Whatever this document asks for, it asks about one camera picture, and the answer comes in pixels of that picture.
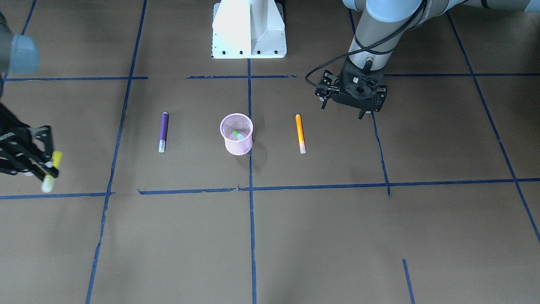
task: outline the orange marker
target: orange marker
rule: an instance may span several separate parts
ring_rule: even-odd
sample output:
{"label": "orange marker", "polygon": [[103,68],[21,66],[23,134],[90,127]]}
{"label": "orange marker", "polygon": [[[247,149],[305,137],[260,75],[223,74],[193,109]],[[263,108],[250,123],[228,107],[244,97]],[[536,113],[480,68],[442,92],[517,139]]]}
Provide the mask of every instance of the orange marker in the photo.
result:
{"label": "orange marker", "polygon": [[306,143],[303,140],[303,128],[302,128],[302,117],[300,114],[296,115],[296,130],[298,132],[298,144],[300,145],[300,153],[306,153]]}

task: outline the robotic arm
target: robotic arm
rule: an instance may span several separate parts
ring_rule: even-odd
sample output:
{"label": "robotic arm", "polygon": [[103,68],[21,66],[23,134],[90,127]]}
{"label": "robotic arm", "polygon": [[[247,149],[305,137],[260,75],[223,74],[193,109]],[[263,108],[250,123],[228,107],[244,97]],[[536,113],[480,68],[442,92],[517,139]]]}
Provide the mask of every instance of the robotic arm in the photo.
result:
{"label": "robotic arm", "polygon": [[[442,15],[456,4],[492,9],[540,12],[540,0],[343,0],[345,6],[363,11],[349,52],[322,64],[306,75],[324,109],[329,99],[360,109],[380,111],[388,88],[382,85],[384,66],[405,30]],[[315,71],[346,58],[341,73],[325,70],[317,84],[308,77]]]}
{"label": "robotic arm", "polygon": [[[0,73],[31,74],[39,66],[36,45],[28,36],[13,35],[0,12]],[[0,97],[4,77],[0,74]],[[41,151],[33,139],[41,141],[45,151]],[[51,163],[51,127],[44,125],[31,128],[0,103],[0,173],[34,175],[40,180],[51,175],[58,177],[58,169]]]}

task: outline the pink mesh pen holder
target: pink mesh pen holder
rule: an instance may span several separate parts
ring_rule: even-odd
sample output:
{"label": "pink mesh pen holder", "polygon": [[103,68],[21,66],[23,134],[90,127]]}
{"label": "pink mesh pen holder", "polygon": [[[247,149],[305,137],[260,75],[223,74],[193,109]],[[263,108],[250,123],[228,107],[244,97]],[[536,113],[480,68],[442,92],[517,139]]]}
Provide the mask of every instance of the pink mesh pen holder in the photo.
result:
{"label": "pink mesh pen holder", "polygon": [[251,150],[253,140],[253,122],[244,114],[227,115],[219,126],[225,140],[225,148],[233,155],[244,155]]}

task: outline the light blue joint cap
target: light blue joint cap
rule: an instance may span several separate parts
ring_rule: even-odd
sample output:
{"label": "light blue joint cap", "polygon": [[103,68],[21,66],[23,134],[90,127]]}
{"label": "light blue joint cap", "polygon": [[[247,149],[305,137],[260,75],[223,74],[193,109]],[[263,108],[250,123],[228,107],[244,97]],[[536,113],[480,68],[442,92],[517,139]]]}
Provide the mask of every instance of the light blue joint cap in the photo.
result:
{"label": "light blue joint cap", "polygon": [[28,36],[13,35],[9,56],[10,74],[32,74],[39,67],[39,52],[36,43]]}
{"label": "light blue joint cap", "polygon": [[354,0],[343,0],[343,4],[345,4],[346,7],[358,11],[356,9],[356,4],[354,3]]}
{"label": "light blue joint cap", "polygon": [[525,8],[525,12],[540,12],[540,0],[531,0]]}

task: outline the white mounting plate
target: white mounting plate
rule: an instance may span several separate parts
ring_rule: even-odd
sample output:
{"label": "white mounting plate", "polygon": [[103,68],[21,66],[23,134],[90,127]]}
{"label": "white mounting plate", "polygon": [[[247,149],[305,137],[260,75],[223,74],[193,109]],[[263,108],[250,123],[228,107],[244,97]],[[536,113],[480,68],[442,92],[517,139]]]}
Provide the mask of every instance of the white mounting plate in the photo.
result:
{"label": "white mounting plate", "polygon": [[[283,6],[280,3],[275,4],[278,7],[279,15],[284,20]],[[218,12],[219,3],[214,5],[213,19]],[[244,51],[240,52],[227,51],[225,54],[220,49],[220,42],[212,35],[212,58],[215,59],[242,59],[242,58],[284,58],[287,54],[287,43],[285,39],[285,32],[281,30],[267,30],[264,36],[257,40],[252,41],[252,53]]]}

